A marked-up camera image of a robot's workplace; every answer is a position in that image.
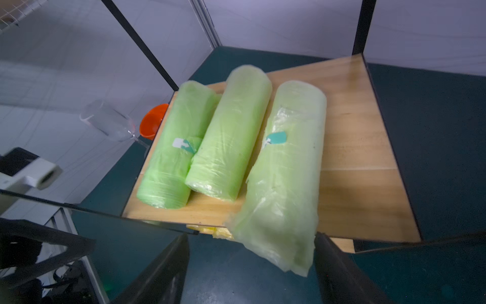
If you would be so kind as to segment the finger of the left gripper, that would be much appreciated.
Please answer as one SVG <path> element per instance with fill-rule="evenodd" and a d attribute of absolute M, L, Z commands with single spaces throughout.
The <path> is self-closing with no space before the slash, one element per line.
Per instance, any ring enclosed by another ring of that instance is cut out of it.
<path fill-rule="evenodd" d="M 42 262 L 37 257 L 44 243 L 66 250 Z M 27 220 L 1 219 L 1 268 L 15 272 L 1 278 L 1 286 L 16 288 L 49 271 L 93 252 L 96 241 Z"/>

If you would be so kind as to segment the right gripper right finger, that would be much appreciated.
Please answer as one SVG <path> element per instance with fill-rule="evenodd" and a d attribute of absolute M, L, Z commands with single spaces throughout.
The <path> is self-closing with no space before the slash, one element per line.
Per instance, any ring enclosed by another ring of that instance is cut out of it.
<path fill-rule="evenodd" d="M 327 235 L 315 238 L 315 269 L 324 303 L 393 301 Z"/>

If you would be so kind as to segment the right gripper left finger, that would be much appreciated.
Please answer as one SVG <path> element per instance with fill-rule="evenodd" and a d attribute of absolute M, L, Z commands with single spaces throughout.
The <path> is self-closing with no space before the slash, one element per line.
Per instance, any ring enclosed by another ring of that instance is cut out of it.
<path fill-rule="evenodd" d="M 189 258 L 188 237 L 182 234 L 111 303 L 180 303 Z"/>

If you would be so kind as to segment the green roll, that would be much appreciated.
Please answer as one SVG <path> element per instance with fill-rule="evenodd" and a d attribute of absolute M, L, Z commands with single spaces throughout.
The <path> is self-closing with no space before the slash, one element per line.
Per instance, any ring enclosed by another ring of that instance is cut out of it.
<path fill-rule="evenodd" d="M 137 190 L 140 201 L 164 209 L 186 206 L 191 194 L 186 177 L 220 98 L 196 81 L 180 86 Z"/>
<path fill-rule="evenodd" d="M 260 68 L 234 69 L 186 177 L 191 190 L 235 201 L 251 158 L 272 82 Z"/>
<path fill-rule="evenodd" d="M 248 250 L 302 277 L 315 250 L 326 114 L 319 88 L 302 81 L 278 87 L 245 202 L 228 224 Z"/>

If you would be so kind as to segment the green roll front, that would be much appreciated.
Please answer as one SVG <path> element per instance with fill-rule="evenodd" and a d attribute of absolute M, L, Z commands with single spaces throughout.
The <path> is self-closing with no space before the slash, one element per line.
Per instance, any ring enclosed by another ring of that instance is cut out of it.
<path fill-rule="evenodd" d="M 251 158 L 272 82 L 260 68 L 234 69 L 186 177 L 191 190 L 235 201 Z"/>

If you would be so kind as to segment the yellow roll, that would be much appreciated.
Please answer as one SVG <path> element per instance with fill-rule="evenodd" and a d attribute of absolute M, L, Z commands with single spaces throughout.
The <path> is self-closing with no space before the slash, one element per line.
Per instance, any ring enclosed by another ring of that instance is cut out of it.
<path fill-rule="evenodd" d="M 202 234 L 211 235 L 215 239 L 226 239 L 229 241 L 234 241 L 233 235 L 225 227 L 210 227 L 204 225 L 186 225 L 187 229 L 198 231 Z"/>

